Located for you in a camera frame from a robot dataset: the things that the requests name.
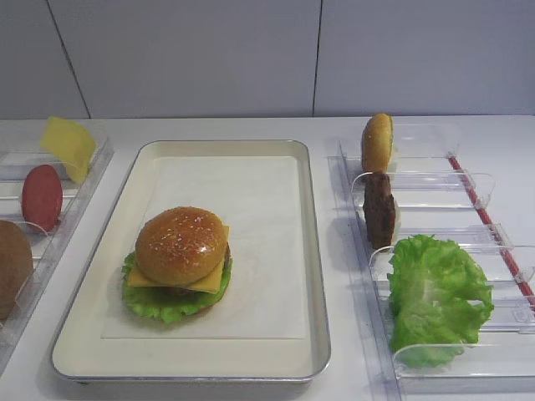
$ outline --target sesame seed bun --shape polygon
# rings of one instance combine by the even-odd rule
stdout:
[[[135,243],[141,272],[167,286],[186,286],[225,257],[227,236],[219,217],[196,207],[176,207],[147,221]]]
[[[380,113],[369,119],[362,133],[360,148],[364,172],[385,173],[392,155],[394,124],[392,117]]]

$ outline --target white wall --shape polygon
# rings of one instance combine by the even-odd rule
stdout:
[[[324,0],[316,115],[534,114],[533,0]]]
[[[533,0],[49,2],[91,117],[535,114]],[[47,3],[2,0],[0,119],[50,114],[88,116]]]
[[[52,0],[93,117],[312,115],[319,0]]]
[[[45,1],[0,1],[0,119],[87,118]]]

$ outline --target white paper liner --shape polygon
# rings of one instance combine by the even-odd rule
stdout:
[[[165,325],[137,317],[123,304],[118,266],[101,337],[304,338],[298,162],[292,157],[186,157],[155,163],[159,179],[143,223],[175,206],[218,214],[231,228],[232,279],[217,305]]]

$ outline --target hamburger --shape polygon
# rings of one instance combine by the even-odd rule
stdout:
[[[179,322],[219,302],[231,278],[229,228],[197,207],[147,221],[124,261],[122,297],[136,315]]]

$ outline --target tray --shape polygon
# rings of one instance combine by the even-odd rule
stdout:
[[[0,322],[0,374],[114,153],[101,124],[88,120],[79,124],[84,125],[97,142],[89,175],[81,185],[68,178],[61,162],[39,148],[46,121],[0,121],[0,219],[16,223],[27,234],[33,255],[33,272],[19,291],[14,309]],[[49,233],[30,229],[20,208],[24,179],[32,168],[42,164],[56,169],[63,187],[61,223]]]
[[[145,221],[198,206],[230,226],[232,279],[208,313],[164,327],[120,301],[120,268]],[[77,381],[304,383],[330,341],[308,150],[291,140],[143,147],[51,351]]]
[[[362,208],[365,175],[360,168],[359,138],[339,144],[333,164],[343,193],[339,212],[351,226],[360,267],[350,276],[355,305],[366,306],[364,316],[358,319],[371,338],[364,340],[364,350],[374,399],[454,393],[460,386],[465,393],[533,387],[535,363],[518,361],[535,360],[535,337],[526,335],[535,333],[535,247],[512,244],[500,224],[487,214],[494,179],[461,168],[458,134],[454,127],[438,124],[395,124],[397,152],[387,173],[400,212],[395,241],[418,233],[457,241],[494,287],[495,310],[480,330],[479,343],[461,345],[462,355],[438,368],[410,368],[404,360],[414,352],[459,345],[415,344],[396,354],[390,351],[394,321],[388,306],[386,274],[392,268],[392,247],[374,251],[366,239]]]

